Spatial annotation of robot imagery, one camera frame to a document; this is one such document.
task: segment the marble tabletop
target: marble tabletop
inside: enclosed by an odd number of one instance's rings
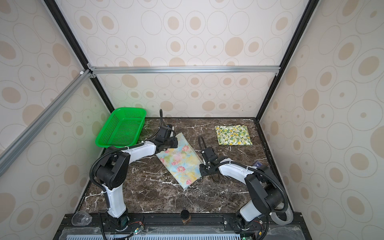
[[[206,144],[217,155],[225,155],[234,161],[252,165],[256,160],[268,165],[255,124],[252,119],[180,119],[164,118],[172,124],[176,133],[182,132],[201,158],[197,137],[203,136]],[[245,125],[252,146],[219,146],[214,126]],[[159,119],[146,119],[140,139],[155,133]],[[177,183],[156,156],[145,157],[129,165],[123,183],[124,201],[130,213],[179,213],[187,209],[193,213],[236,212],[250,200],[246,186],[229,177],[215,175],[202,177],[187,189]],[[89,213],[104,211],[106,204],[100,189],[91,185],[80,208]]]

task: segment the lemon print cloth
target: lemon print cloth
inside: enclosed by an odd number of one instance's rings
[[[219,145],[252,145],[245,125],[215,126]]]
[[[156,156],[183,189],[201,178],[199,165],[203,162],[182,133],[176,135],[178,148],[168,148]]]

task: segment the green plastic basket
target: green plastic basket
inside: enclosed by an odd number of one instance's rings
[[[125,147],[137,143],[147,112],[142,108],[118,108],[111,113],[96,138],[99,147]]]

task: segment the transparent cup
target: transparent cup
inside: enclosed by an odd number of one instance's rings
[[[86,211],[78,211],[72,217],[72,224],[74,226],[86,226],[90,224],[92,221],[91,215],[89,215]]]

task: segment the blue tag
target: blue tag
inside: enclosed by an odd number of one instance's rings
[[[262,165],[262,164],[261,164],[259,161],[255,162],[255,163],[253,164],[254,167],[260,167],[261,165]]]

